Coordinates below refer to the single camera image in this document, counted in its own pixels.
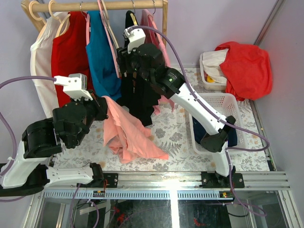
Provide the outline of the salmon pink t-shirt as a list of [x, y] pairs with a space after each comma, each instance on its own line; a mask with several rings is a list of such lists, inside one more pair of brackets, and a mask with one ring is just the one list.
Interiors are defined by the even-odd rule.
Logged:
[[167, 160], [168, 154], [150, 140], [151, 130], [141, 121], [124, 110], [108, 96], [107, 116], [104, 120], [104, 146], [119, 157], [121, 163], [129, 163], [136, 158]]

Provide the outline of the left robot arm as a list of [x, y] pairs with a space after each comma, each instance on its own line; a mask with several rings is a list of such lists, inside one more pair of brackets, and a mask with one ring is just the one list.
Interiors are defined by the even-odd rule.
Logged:
[[102, 187], [102, 168], [91, 162], [86, 167], [58, 169], [43, 164], [64, 148], [74, 149], [90, 132], [94, 121], [108, 118], [104, 97], [91, 94], [53, 110], [53, 116], [30, 124], [24, 131], [12, 166], [1, 164], [7, 172], [0, 179], [1, 197], [28, 196], [52, 186], [80, 185]]

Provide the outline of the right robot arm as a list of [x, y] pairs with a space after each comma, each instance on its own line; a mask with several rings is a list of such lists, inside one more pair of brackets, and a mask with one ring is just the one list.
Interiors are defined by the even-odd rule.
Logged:
[[153, 44], [142, 44], [132, 50], [117, 49], [117, 62], [123, 74], [136, 73], [158, 94], [172, 100], [188, 111], [205, 129], [201, 146], [212, 154], [216, 165], [210, 178], [203, 177], [202, 185], [209, 188], [233, 188], [240, 178], [228, 155], [228, 137], [235, 128], [235, 118], [218, 114], [186, 82], [178, 70], [168, 67], [162, 52]]

